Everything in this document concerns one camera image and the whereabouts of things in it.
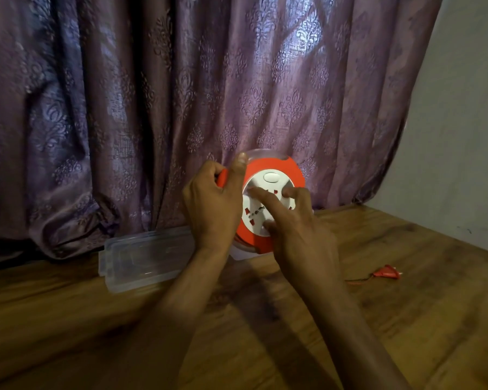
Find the clear plastic container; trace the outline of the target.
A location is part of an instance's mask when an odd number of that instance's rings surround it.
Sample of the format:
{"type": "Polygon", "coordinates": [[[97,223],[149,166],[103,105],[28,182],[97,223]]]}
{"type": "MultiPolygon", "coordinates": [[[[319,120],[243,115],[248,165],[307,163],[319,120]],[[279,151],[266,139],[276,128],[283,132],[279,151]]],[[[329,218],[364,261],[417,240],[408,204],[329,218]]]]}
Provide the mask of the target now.
{"type": "Polygon", "coordinates": [[[188,227],[111,238],[98,254],[98,275],[111,293],[146,287],[174,279],[194,250],[188,227]]]}

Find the person's right hand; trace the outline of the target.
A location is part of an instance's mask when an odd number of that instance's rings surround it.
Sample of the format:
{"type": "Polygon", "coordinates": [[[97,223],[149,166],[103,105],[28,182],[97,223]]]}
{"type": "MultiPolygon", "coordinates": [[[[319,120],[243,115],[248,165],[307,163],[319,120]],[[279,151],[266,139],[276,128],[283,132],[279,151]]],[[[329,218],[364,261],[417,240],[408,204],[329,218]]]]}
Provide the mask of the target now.
{"type": "Polygon", "coordinates": [[[338,260],[337,240],[326,222],[314,215],[310,203],[295,203],[287,209],[273,193],[251,188],[281,228],[272,239],[273,255],[282,274],[301,296],[338,293],[345,286],[338,260]]]}

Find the person's left hand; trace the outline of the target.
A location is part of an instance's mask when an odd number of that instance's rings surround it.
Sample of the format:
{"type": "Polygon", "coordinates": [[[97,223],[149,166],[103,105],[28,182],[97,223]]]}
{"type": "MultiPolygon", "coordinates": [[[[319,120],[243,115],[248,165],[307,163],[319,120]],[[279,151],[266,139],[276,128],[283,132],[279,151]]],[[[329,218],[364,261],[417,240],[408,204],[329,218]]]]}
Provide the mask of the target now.
{"type": "Polygon", "coordinates": [[[182,191],[195,248],[224,258],[242,216],[242,196],[227,197],[228,169],[215,161],[205,161],[182,191]]]}

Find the person's right forearm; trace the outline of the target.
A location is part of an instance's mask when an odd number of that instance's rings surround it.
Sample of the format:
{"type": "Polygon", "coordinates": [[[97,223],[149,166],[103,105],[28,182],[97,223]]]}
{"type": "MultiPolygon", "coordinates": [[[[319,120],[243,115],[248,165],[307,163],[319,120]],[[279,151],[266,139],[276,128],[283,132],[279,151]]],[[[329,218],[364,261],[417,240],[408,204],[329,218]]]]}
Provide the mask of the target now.
{"type": "Polygon", "coordinates": [[[344,390],[412,390],[343,281],[290,283],[319,328],[344,390]]]}

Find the purple patterned curtain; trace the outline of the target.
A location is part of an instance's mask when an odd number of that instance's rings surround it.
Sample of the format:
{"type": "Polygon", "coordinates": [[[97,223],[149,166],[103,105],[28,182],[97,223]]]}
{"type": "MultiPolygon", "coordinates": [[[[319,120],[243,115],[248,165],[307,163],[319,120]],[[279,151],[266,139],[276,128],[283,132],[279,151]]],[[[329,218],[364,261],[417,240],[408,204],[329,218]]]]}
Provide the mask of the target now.
{"type": "Polygon", "coordinates": [[[443,0],[0,0],[0,262],[184,224],[186,181],[272,149],[371,199],[443,0]]]}

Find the red power plug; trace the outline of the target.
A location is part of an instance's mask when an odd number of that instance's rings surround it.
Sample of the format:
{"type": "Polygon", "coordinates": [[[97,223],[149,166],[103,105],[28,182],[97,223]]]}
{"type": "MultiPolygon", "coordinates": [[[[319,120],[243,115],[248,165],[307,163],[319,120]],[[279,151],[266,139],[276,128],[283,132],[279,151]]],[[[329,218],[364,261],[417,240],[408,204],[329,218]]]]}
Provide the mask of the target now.
{"type": "Polygon", "coordinates": [[[372,273],[374,278],[384,278],[384,279],[401,279],[402,273],[391,265],[385,265],[372,273]]]}

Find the person's left forearm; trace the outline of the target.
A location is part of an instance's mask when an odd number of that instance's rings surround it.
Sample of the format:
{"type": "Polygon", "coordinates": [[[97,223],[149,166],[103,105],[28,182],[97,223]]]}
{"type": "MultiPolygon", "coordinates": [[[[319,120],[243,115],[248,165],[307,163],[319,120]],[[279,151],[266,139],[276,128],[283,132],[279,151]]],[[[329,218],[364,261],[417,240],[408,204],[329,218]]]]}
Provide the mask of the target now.
{"type": "Polygon", "coordinates": [[[230,245],[210,242],[195,249],[188,265],[129,335],[94,390],[175,390],[230,245]]]}

